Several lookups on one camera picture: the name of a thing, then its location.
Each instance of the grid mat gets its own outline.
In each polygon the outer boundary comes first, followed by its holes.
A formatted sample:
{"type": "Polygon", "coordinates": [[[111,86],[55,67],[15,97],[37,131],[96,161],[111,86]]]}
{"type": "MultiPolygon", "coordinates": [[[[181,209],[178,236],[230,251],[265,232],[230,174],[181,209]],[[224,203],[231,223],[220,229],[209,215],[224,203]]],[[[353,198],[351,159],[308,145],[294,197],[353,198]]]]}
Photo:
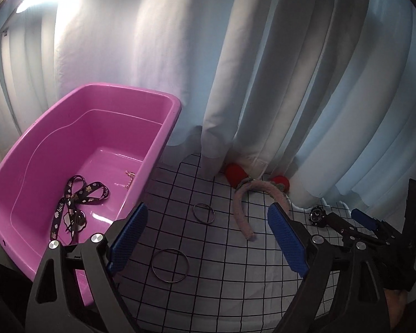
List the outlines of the grid mat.
{"type": "MultiPolygon", "coordinates": [[[[291,271],[266,222],[273,199],[261,192],[243,198],[243,212],[256,233],[247,241],[232,213],[234,190],[225,175],[212,181],[199,172],[199,155],[188,156],[178,168],[159,165],[152,174],[144,203],[149,220],[120,276],[118,289],[132,315],[143,329],[153,332],[272,332],[286,312],[302,279],[291,271]],[[201,224],[192,206],[210,205],[215,220],[201,224]],[[189,274],[174,284],[160,281],[150,262],[155,252],[176,248],[189,260],[189,274]]],[[[321,234],[331,244],[341,244],[331,228],[309,224],[309,210],[293,205],[293,219],[311,234],[321,234]]],[[[364,233],[372,232],[349,218],[342,202],[328,206],[364,233]]],[[[154,260],[157,273],[166,280],[182,277],[182,256],[164,252],[154,260]]],[[[317,316],[329,311],[338,272],[331,273],[317,316]]]]}

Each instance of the metal ring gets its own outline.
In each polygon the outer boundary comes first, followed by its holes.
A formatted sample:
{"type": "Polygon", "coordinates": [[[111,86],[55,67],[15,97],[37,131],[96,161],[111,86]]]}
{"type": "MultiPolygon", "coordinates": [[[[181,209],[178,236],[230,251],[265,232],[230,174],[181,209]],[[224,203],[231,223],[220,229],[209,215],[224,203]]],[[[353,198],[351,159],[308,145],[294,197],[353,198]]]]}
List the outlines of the metal ring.
{"type": "Polygon", "coordinates": [[[198,203],[196,205],[193,205],[192,206],[192,214],[194,215],[194,218],[196,218],[196,220],[199,223],[202,223],[202,224],[205,224],[205,225],[210,225],[214,221],[214,219],[215,219],[215,211],[214,211],[214,209],[212,207],[210,207],[208,204],[204,204],[204,203],[198,203]],[[200,207],[200,208],[203,207],[203,208],[207,208],[208,209],[208,218],[209,218],[210,211],[212,211],[212,219],[210,221],[202,221],[202,220],[200,220],[197,217],[197,215],[196,215],[196,207],[197,206],[200,207]]]}
{"type": "Polygon", "coordinates": [[[153,273],[154,273],[154,275],[155,275],[155,276],[156,276],[159,280],[164,281],[165,283],[177,283],[177,282],[179,282],[179,281],[184,280],[184,279],[188,276],[188,271],[189,271],[189,260],[188,260],[188,257],[185,255],[185,253],[181,252],[180,250],[175,249],[175,248],[165,248],[165,249],[161,249],[161,250],[159,250],[158,252],[156,252],[156,253],[153,255],[153,258],[151,259],[151,268],[153,269],[153,273]],[[178,279],[178,280],[175,280],[175,281],[167,281],[167,280],[165,280],[165,279],[163,279],[163,278],[160,278],[160,277],[158,276],[158,274],[156,273],[156,270],[154,269],[154,259],[156,259],[157,255],[159,255],[159,254],[160,254],[160,253],[162,253],[162,252],[170,252],[170,251],[172,251],[172,252],[177,252],[177,258],[178,258],[178,259],[179,259],[179,255],[181,255],[181,256],[182,256],[182,257],[184,257],[184,258],[185,258],[185,260],[186,260],[186,272],[185,272],[185,274],[183,275],[183,277],[182,277],[182,278],[180,278],[180,279],[178,279]]]}

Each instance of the white curtain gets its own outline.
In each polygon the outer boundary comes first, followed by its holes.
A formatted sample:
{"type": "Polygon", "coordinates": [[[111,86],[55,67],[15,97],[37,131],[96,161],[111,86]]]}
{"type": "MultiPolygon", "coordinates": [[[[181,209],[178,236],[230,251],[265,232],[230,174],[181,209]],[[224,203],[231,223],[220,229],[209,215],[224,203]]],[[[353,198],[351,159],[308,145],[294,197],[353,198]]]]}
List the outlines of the white curtain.
{"type": "Polygon", "coordinates": [[[290,197],[385,218],[416,179],[409,0],[59,0],[0,11],[0,159],[81,84],[176,95],[162,160],[290,178],[290,197]]]}

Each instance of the black lanyard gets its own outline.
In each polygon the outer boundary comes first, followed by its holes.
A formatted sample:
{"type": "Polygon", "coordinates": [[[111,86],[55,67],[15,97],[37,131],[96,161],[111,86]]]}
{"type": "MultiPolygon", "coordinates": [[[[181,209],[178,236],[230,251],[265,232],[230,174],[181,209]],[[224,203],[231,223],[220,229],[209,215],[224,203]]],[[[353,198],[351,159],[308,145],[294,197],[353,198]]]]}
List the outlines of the black lanyard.
{"type": "Polygon", "coordinates": [[[76,207],[78,204],[93,204],[96,201],[106,199],[110,194],[109,189],[99,181],[86,185],[85,178],[81,175],[74,175],[68,180],[65,187],[65,196],[59,200],[57,208],[55,209],[54,218],[51,225],[50,240],[56,240],[59,235],[60,223],[62,220],[63,208],[67,206],[67,213],[65,214],[63,221],[67,226],[65,231],[71,233],[71,243],[78,243],[78,232],[81,232],[87,225],[87,219],[85,213],[76,207]],[[80,190],[72,193],[72,184],[76,179],[83,182],[80,190]],[[102,196],[100,198],[89,197],[91,193],[98,189],[103,189],[102,196]]]}

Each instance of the blue textured pad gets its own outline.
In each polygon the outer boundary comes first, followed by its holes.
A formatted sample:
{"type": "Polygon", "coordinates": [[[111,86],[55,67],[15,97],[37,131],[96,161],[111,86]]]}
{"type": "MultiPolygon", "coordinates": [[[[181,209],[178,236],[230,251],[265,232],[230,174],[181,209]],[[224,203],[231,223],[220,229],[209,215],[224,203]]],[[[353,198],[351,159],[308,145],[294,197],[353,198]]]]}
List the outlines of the blue textured pad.
{"type": "Polygon", "coordinates": [[[351,217],[368,230],[375,231],[377,229],[376,219],[361,212],[359,209],[353,209],[351,211],[351,217]]]}
{"type": "Polygon", "coordinates": [[[309,270],[305,261],[305,248],[275,204],[270,205],[267,216],[268,225],[288,265],[291,270],[298,272],[304,278],[309,270]]]}
{"type": "Polygon", "coordinates": [[[110,247],[110,262],[107,270],[114,275],[123,270],[139,241],[148,221],[148,208],[140,204],[130,220],[125,224],[115,242],[110,247]]]}

